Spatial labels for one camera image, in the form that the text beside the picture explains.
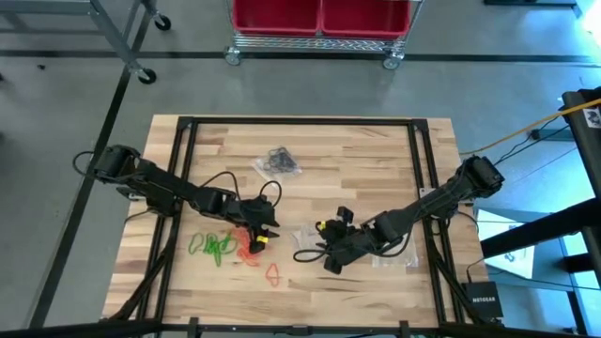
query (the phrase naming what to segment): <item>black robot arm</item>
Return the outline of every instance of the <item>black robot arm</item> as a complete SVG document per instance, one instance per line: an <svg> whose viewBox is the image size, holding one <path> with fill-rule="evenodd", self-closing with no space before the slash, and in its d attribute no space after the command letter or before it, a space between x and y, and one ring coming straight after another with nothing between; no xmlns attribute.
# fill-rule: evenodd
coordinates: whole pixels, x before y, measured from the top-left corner
<svg viewBox="0 0 601 338"><path fill-rule="evenodd" d="M407 241L414 223L425 217L450 218L459 201L488 197L501 188L503 176L486 158L465 160L444 185L402 209L384 211L353 226L352 211L339 207L338 218L316 224L325 243L318 244L327 256L324 268L339 274L342 267L366 254L386 256L393 247Z"/></svg>
<svg viewBox="0 0 601 338"><path fill-rule="evenodd" d="M268 238L278 237L262 225L280 226L275 221L273 204L263 194L254 199L240 200L236 192L225 189L195 186L170 174L128 146L108 146L102 152L93 171L94 178L103 183L118 184L117 190L130 197L141 195L148 209L162 216L173 216L178 199L182 199L201 215L230 222L246 228L250 236L250 252L265 249Z"/></svg>

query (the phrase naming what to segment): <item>cable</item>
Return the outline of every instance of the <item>cable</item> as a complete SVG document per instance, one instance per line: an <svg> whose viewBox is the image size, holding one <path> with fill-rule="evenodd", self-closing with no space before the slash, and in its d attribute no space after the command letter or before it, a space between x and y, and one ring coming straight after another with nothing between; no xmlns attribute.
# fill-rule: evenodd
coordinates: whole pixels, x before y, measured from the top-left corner
<svg viewBox="0 0 601 338"><path fill-rule="evenodd" d="M470 268L473 267L473 266L475 266L476 264L482 262L483 260L485 260L484 257L482 257L482 258L478 259L477 261L469 264L468 267L466 268L466 275L468 276L468 283L471 284Z"/></svg>
<svg viewBox="0 0 601 338"><path fill-rule="evenodd" d="M480 225L478 225L478 221L475 218L473 218L473 216L471 216L471 215L469 215L469 213L466 213L463 211L457 211L457 214L463 215L463 216L469 218L474 223L474 225L476 225L476 234L480 234Z"/></svg>
<svg viewBox="0 0 601 338"><path fill-rule="evenodd" d="M582 109L585 109L585 108L589 108L589 107L595 106L595 105L597 105L597 104L601 104L601 99L598 99L598 100L592 100L592 101L590 101L590 102L582 103L582 104L580 104L580 105L578 105L578 106L576 106L576 107L573 107L573 108L570 108L570 109L566 109L566 110L559 111L559 112L557 112L557 113L555 113L555 114L549 115L549 116L547 116L547 117L545 117L545 118L542 118L542 119L540 119L540 120L538 120L538 121L536 121L536 122L534 122L534 123L531 123L531 124L530 124L530 125L528 125L527 127L525 127L525 128L522 128L522 129L521 129L521 130L519 130L519 131L513 132L513 133L511 133L511 134L509 134L509 135L507 135L507 136L505 136L505 137L501 138L500 140L498 140L498 141L495 141L495 142L491 143L491 144L490 144L490 145L488 145L488 146L483 146L483 147L481 147L481 148L478 148L478 149L476 149L476 150L472 150L472 151L466 151L466 152L462 152L462 153L459 153L459 155L462 155L462 156L463 156L463 155L471 155L471 154L475 154L475 153L477 153L477 152L481 152L481 151L484 151L484 150L490 149L491 147L493 147L493 146L496 146L496 145L498 145L498 144L499 144L499 143L501 143L501 142L505 142L505 141L509 140L510 138L512 138L512 137L514 137L514 136L516 136L516 135L519 135L520 133L523 133L523 132L526 132L526 131L530 131L531 129L533 129L534 127L538 126L539 124L541 124L541 123L543 123L543 122L547 122L547 121L549 121L549 120L551 120L551 119L553 119L553 118L559 117L559 116L563 116L563 115L572 114L572 113L574 113L574 112L577 112L577 111L579 111L579 110L582 110Z"/></svg>
<svg viewBox="0 0 601 338"><path fill-rule="evenodd" d="M317 256L309 259L299 259L297 258L298 254L318 254ZM298 250L292 255L292 259L298 263L311 263L317 261L319 258L323 257L326 254L331 254L331 251L328 250L318 250L318 249L302 249Z"/></svg>
<svg viewBox="0 0 601 338"><path fill-rule="evenodd" d="M86 150L86 151L82 151L82 152L78 153L77 155L75 155L75 157L71 161L71 165L73 166L73 170L75 170L77 172L77 174L79 174L83 177L88 177L88 174L84 173L82 170L80 170L77 167L77 160L80 158L80 156L85 155L85 154L92 155L92 154L94 154L94 151Z"/></svg>
<svg viewBox="0 0 601 338"><path fill-rule="evenodd" d="M558 119L558 117L555 117L555 118L553 118L552 120L550 120L550 121L548 121L547 123L545 123L545 124L543 125L543 127L541 127L541 128L540 128L540 131L541 131L541 130L543 130L543 129L544 129L546 126L548 126L548 124L549 124L549 123L551 123L551 122L555 121L556 119ZM514 152L514 150L516 150L516 148L517 148L517 147L519 147L519 146L521 146L521 145L523 145L523 144L527 143L528 141L530 141L530 138L531 138L531 136L532 136L532 134L531 134L531 133L528 133L528 135L526 136L526 140L524 140L524 141L522 141L522 142L518 143L518 144L517 144L517 145L515 145L513 148L511 148L511 150L509 150L507 153L505 153L503 156L501 156L497 162L499 162L499 161L503 161L503 160L505 159L505 157L506 157L506 156L508 156L508 155L511 155L511 153L513 153L513 152Z"/></svg>
<svg viewBox="0 0 601 338"><path fill-rule="evenodd" d="M564 130L565 130L566 128L568 128L568 127L569 127L569 126L565 126L565 127L561 128L561 129L558 129L558 130L556 130L555 132L552 132L551 134L549 134L549 135L547 135L547 136L545 136L545 137L542 137L542 138L540 138L540 139L538 139L538 140L536 140L536 141L532 142L531 144L529 144L529 145L527 145L527 146L524 146L523 148L521 148L521 149L519 149L518 151L516 151L515 153L513 153L513 154L511 154L511 155L507 156L506 158L504 158L504 159L502 159L502 160L498 160L498 161L497 161L497 162L496 162L494 165L496 166L496 165L498 165L498 164L500 164L500 163L502 163L502 162L504 162L504 161L507 161L507 160L509 160L509 159L513 158L515 155L519 154L520 152L522 152L522 151L524 151L524 150L528 149L528 148L529 148L529 147L531 147L531 146L534 146L534 145L536 145L537 143L539 143L539 142L541 142L541 141L545 141L547 138L549 138L549 137L551 137L551 136L554 136L554 135L556 135L556 134L560 133L561 131L564 131Z"/></svg>
<svg viewBox="0 0 601 338"><path fill-rule="evenodd" d="M93 155L94 152L90 151L90 150L86 150L86 151L82 151L80 153L78 153L77 155L75 155L75 157L73 157L73 160L71 161L71 165L73 167L73 170L75 170L77 172L77 174L83 176L83 177L87 177L87 178L92 178L92 179L96 179L96 177L92 176L92 175L88 175L87 173L83 172L82 170L80 170L77 167L77 160L80 158L80 156L84 155L84 154L90 154ZM124 181L126 181L127 179L130 179L132 177L137 176L138 173L132 173L132 174L128 174L128 175L124 175L122 177L114 177L113 181L115 183L122 183Z"/></svg>
<svg viewBox="0 0 601 338"><path fill-rule="evenodd" d="M232 173L231 171L228 171L228 170L222 171L221 173L218 173L215 176L209 178L207 181L205 181L205 183L198 186L198 188L202 188L202 187L206 186L207 184L212 182L215 178L223 176L223 175L230 175L232 177L232 179L234 180L234 188L236 189L236 197L238 198L238 200L241 200L240 192L238 189L238 180L236 179L236 175L234 175L234 173Z"/></svg>
<svg viewBox="0 0 601 338"><path fill-rule="evenodd" d="M142 216L144 214L147 214L148 212L150 212L150 209L147 209L146 211L138 212L138 213L135 213L135 214L133 214L131 216L128 216L128 218L126 218L123 223L125 224L125 223L131 221L131 219L136 218L138 216Z"/></svg>
<svg viewBox="0 0 601 338"><path fill-rule="evenodd" d="M405 249L408 247L412 232L413 232L413 224L411 225L411 228L407 232L407 238L405 239L405 243L403 244L403 247L398 252L390 253L390 254L385 254L385 253L370 253L370 254L378 256L378 257L383 257L383 258L397 257L398 255L402 254L405 251Z"/></svg>
<svg viewBox="0 0 601 338"><path fill-rule="evenodd" d="M476 262L469 264L468 267L466 268L466 274L468 275L468 281L470 283L472 283L471 276L470 276L470 268L473 267L474 265L482 262L483 260L485 260L485 259L484 258L480 258ZM496 273L489 273L488 275L498 275L498 274L502 274L502 273L507 272L507 271L505 271L503 269L499 269L499 268L495 268L495 269L498 269L499 271L496 272ZM564 287L572 287L572 288L580 288L580 289L601 291L601 289L595 288L595 287L585 287L585 286L578 286L578 285L559 284L559 283L553 283L553 282L534 280L534 279L522 277L522 276L519 276L519 275L514 275L514 276L517 277L517 278L519 278L519 279L521 279L521 280L529 281L529 282L536 282L536 283L552 284L552 285L564 286Z"/></svg>
<svg viewBox="0 0 601 338"><path fill-rule="evenodd" d="M276 186L278 186L278 198L273 203L273 207L275 207L278 205L278 203L280 203L280 199L282 198L282 185L280 184L280 182L278 182L276 180L271 180L271 181L265 183L263 185L263 187L261 187L261 190L259 191L259 196L263 194L263 190L265 189L265 187L267 187L270 184L275 184Z"/></svg>

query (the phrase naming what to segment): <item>wooden table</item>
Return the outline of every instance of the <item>wooden table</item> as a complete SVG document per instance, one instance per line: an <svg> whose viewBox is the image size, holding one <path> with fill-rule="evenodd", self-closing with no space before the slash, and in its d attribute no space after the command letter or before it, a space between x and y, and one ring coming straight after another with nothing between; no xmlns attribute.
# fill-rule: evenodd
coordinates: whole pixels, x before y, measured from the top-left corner
<svg viewBox="0 0 601 338"><path fill-rule="evenodd" d="M177 118L155 115L148 135L144 158L163 169L169 161ZM444 182L459 165L452 123L433 118L428 124L439 179ZM183 137L177 174L187 138ZM283 183L282 201L276 208L281 237L270 240L268 249L256 260L258 267L248 266L236 253L224 254L217 267L214 256L200 251L190 254L189 245L196 233L213 233L223 239L233 226L202 217L186 205L163 322L185 324L197 316L203 324L398 327L399 320L407 320L412 328L437 327L421 223L416 223L412 232L417 267L373 268L372 257L365 256L344 267L341 275L334 275L323 269L322 261L300 264L292 260L297 249L291 234L333 218L338 206L352 209L355 223L360 223L382 210L400 208L417 199L407 128L201 125L189 180L201 184L230 170L238 177L242 198L254 197L265 179L251 161L276 146L286 146L302 168L301 175ZM420 155L422 167L427 168L424 152ZM211 185L233 189L227 176ZM267 189L266 193L271 199L275 196L275 190ZM130 214L145 208L143 202L132 203ZM471 213L470 208L462 210ZM104 315L113 314L142 280L155 221L155 215L146 214L125 226ZM466 281L467 265L482 258L476 227L458 215L449 231L458 279ZM277 286L265 276L271 264L278 268ZM483 263L470 273L476 281L486 280ZM440 278L447 318L454 320L448 286ZM156 292L157 287L148 306L151 315Z"/></svg>

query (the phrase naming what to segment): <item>black metal frame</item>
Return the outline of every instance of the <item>black metal frame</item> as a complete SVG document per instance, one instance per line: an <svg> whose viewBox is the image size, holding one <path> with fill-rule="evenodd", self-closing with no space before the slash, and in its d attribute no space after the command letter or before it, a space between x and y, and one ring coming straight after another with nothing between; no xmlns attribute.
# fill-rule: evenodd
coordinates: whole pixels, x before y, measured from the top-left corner
<svg viewBox="0 0 601 338"><path fill-rule="evenodd" d="M420 189L425 188L422 167L420 164L420 155L417 145L416 131L422 134L424 141L424 153L428 167L429 180L432 188L439 185L439 180L434 162L434 154L430 142L430 134L426 119L380 119L380 118L303 118L303 117L180 117L177 122L177 131L174 139L172 153L168 165L168 171L175 173L177 158L180 152L180 145L183 140L185 130L189 129L189 138L183 160L182 178L187 178L192 164L193 148L198 133L198 127L202 124L289 124L289 125L355 125L355 126L399 126L408 128L409 149L414 167L416 180L416 190L419 196ZM485 322L480 319L471 306L464 290L459 285L455 277L455 267L453 264L453 253L451 251L450 240L445 226L440 227L440 244L443 255L440 255L432 231L432 221L424 221L424 238L426 241L427 260L430 267L430 277L432 281L432 291L434 294L435 310L439 321L438 328L417 328L412 329L407 321L399 321L398 327L322 327L322 326L262 326L262 325L203 325L199 318L193 317L189 324L163 324L162 316L165 310L167 291L171 268L175 255L177 234L181 221L181 209L174 216L169 239L159 254L162 232L164 230L163 217L157 219L155 232L152 238L151 247L148 255L146 267L146 276L156 275L158 265L162 268L162 279L158 293L157 308L153 318L146 318L146 308L148 304L149 289L140 298L138 313L135 320L128 320L129 317L113 317L109 320L103 320L99 323L89 323L81 325L71 325L64 327L51 327L32 330L16 330L0 332L0 338L3 337L79 337L99 336L99 337L123 337L135 334L146 334L155 332L157 336L162 331L186 331L189 337L200 337L202 332L265 332L265 333L287 333L290 335L311 335L311 334L392 334L397 337L409 338L411 334L442 334L446 336L465 336L465 337L506 337L508 335L518 337L541 337L557 336L569 337L569 334L542 333L532 330L512 330L497 327L495 325L484 325ZM453 309L455 312L456 323L447 321L444 301L442 298L442 288L439 280L439 273L443 275L451 288ZM463 309L470 316L474 324L465 324Z"/></svg>
<svg viewBox="0 0 601 338"><path fill-rule="evenodd" d="M580 92L563 93L564 107L586 103L583 95ZM601 206L601 159L598 156L601 153L601 130L590 128L582 111L566 115L565 120L574 134L595 197L487 238L482 241L482 251L488 258L581 231L597 281L601 281L601 225L598 219Z"/></svg>

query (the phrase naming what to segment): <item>red bin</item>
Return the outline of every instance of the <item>red bin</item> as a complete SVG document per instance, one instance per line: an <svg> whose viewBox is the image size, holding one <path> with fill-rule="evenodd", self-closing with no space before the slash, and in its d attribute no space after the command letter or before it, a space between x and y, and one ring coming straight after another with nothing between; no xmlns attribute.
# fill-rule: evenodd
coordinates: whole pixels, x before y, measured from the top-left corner
<svg viewBox="0 0 601 338"><path fill-rule="evenodd" d="M234 0L234 28L244 34L314 36L320 0Z"/></svg>
<svg viewBox="0 0 601 338"><path fill-rule="evenodd" d="M409 29L406 0L323 0L321 28L337 38L396 39Z"/></svg>

